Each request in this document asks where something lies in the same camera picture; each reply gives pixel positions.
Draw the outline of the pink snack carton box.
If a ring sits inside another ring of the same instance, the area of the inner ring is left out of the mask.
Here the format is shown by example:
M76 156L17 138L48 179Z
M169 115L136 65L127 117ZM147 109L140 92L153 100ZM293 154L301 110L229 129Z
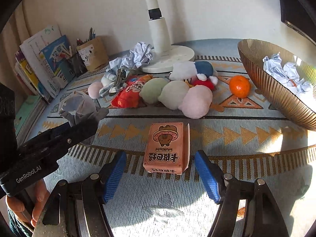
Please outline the pink snack carton box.
M149 173L181 175L190 161L190 125L183 122L150 126L143 167Z

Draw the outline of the blue workbook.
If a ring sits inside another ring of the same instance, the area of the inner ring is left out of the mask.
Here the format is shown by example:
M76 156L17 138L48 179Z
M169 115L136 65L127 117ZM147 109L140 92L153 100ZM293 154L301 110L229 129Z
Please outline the blue workbook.
M64 89L75 76L70 65L70 43L66 35L56 39L41 50L40 55L44 57L44 63L49 66L54 75L54 80Z

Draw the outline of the white workbook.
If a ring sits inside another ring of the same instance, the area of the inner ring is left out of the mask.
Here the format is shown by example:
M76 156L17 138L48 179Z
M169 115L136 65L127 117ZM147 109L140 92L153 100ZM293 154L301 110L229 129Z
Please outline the white workbook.
M57 25L49 25L20 45L20 49L33 72L53 99L59 94L60 85L56 81L56 77L45 56L42 54L42 50L60 37L59 27Z

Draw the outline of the plaid cloth scrunchie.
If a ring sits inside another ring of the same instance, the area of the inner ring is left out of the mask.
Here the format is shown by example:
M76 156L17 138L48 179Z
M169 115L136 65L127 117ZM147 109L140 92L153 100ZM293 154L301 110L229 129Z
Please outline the plaid cloth scrunchie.
M109 62L109 68L106 69L102 79L102 88L99 90L99 95L113 96L127 87L127 79L130 74L130 69L123 65L122 58L116 58Z

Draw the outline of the patterned woven table mat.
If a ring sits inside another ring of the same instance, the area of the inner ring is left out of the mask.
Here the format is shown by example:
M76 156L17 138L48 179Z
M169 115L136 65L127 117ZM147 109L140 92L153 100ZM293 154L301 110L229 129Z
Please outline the patterned woven table mat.
M241 181L263 179L270 188L289 236L304 236L315 222L315 132L295 124L252 86L240 99L229 80L247 76L237 40L188 42L196 60L210 62L219 80L208 113L199 119L163 104L116 108L90 146L78 144L47 176L49 190L65 179L77 182L98 172L116 152L126 166L104 210L115 236L206 236L218 205L208 197L195 164L203 150L223 172Z

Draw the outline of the white desk lamp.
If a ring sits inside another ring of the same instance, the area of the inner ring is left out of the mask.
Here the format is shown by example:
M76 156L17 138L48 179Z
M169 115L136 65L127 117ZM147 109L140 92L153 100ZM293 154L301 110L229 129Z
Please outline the white desk lamp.
M171 44L166 19L162 16L158 0L146 0L146 4L154 59L147 66L143 66L142 71L166 73L172 71L175 63L193 61L195 54L191 48Z

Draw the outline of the plush duck toy blue hat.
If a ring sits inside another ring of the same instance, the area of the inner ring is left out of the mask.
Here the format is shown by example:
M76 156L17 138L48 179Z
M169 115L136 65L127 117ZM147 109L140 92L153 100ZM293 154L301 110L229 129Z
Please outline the plush duck toy blue hat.
M218 84L218 72L210 62L187 61L174 64L169 79L185 81L191 86L203 85L214 91Z

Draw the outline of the black monitor screen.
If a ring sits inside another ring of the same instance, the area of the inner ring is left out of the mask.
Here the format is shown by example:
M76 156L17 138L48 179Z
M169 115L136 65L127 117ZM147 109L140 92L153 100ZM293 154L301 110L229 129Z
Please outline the black monitor screen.
M315 0L280 0L281 22L315 44Z

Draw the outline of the pastel plush caterpillar toy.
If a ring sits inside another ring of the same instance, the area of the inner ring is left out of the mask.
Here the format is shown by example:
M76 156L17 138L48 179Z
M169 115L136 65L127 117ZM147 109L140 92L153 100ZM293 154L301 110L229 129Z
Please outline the pastel plush caterpillar toy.
M88 87L88 95L92 99L99 99L101 81L93 82ZM118 95L109 97L111 101ZM180 110L185 117L199 119L208 114L213 102L212 91L203 85L190 86L187 82L176 80L168 81L166 78L152 78L142 88L139 96L143 106L162 104L170 110Z

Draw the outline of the paper ball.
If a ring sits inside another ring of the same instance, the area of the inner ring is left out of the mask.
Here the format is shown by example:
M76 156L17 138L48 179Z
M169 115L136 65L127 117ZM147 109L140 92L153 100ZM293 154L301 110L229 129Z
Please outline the paper ball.
M263 70L294 95L297 97L313 95L312 84L299 76L296 63L286 62L282 66L280 53L273 54L271 57L265 56L262 61Z

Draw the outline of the black mesh pen holder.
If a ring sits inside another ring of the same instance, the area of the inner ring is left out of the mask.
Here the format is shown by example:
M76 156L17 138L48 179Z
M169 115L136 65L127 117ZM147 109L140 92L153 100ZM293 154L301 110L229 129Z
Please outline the black mesh pen holder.
M73 69L75 76L81 76L87 72L86 66L84 65L83 60L79 53L74 54L68 59L71 69Z

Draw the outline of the orange mandarin fruit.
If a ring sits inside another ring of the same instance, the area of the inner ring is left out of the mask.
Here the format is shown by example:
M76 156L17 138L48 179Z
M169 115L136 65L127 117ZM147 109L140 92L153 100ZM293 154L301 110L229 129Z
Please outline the orange mandarin fruit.
M251 91L251 84L246 77L242 75L236 75L230 79L229 89L232 95L243 99L248 97Z

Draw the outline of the paper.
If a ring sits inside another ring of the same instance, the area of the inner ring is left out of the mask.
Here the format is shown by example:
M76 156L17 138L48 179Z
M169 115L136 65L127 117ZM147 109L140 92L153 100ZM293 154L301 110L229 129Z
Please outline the paper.
M130 50L128 57L129 68L139 68L148 65L154 58L152 53L153 47L145 42L138 42L133 49Z

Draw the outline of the brown cardboard pen holder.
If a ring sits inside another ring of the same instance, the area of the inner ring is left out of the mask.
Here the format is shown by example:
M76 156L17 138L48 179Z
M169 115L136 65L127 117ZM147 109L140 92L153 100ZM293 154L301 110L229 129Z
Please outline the brown cardboard pen holder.
M108 54L99 36L77 46L77 51L89 72L98 71L109 63Z

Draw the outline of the red plush keychain toy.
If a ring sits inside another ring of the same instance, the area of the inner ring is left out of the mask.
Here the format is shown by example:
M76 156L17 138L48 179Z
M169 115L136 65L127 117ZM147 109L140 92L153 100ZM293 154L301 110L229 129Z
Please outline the red plush keychain toy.
M139 94L143 86L152 78L151 74L130 76L127 79L127 87L120 91L111 101L111 106L121 109L143 106L142 98Z

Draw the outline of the amber ribbed glass bowl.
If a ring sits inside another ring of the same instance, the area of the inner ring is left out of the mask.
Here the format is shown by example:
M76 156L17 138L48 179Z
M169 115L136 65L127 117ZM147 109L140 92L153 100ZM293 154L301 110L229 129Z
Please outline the amber ribbed glass bowl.
M248 76L263 96L285 117L308 130L315 130L315 67L299 60L288 50L262 40L243 39L238 42L237 49ZM293 63L301 79L308 81L313 92L306 100L299 98L293 89L286 87L264 70L263 59L278 55L281 64Z

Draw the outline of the paper mid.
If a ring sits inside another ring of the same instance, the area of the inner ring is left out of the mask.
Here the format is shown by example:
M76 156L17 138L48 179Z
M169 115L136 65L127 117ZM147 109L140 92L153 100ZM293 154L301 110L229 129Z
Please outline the paper mid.
M86 93L78 92L65 100L59 114L72 127L87 119L93 113L97 113L97 111L94 100Z

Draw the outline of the yellow book stack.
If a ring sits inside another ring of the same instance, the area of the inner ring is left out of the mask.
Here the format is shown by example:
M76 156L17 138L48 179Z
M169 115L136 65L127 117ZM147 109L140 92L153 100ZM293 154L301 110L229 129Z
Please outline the yellow book stack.
M25 73L31 84L36 88L36 90L47 100L47 102L50 99L50 95L45 89L44 85L40 82L34 71L32 70L31 66L27 62L27 59L25 58L23 52L21 50L18 50L15 53L15 58L22 69L22 71Z

